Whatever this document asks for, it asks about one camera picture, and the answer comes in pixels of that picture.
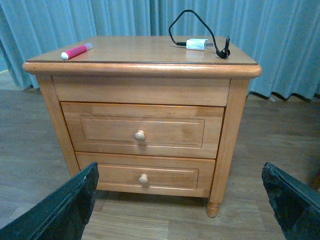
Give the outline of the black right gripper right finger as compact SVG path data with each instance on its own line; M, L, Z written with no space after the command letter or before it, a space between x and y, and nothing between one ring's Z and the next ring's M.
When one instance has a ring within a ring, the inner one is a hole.
M318 240L320 193L270 162L264 164L261 178L285 239Z

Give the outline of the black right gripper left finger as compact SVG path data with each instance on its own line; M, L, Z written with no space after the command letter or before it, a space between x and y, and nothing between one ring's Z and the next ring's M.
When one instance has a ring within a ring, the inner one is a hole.
M2 240L80 240L96 202L98 164L90 163L0 230Z

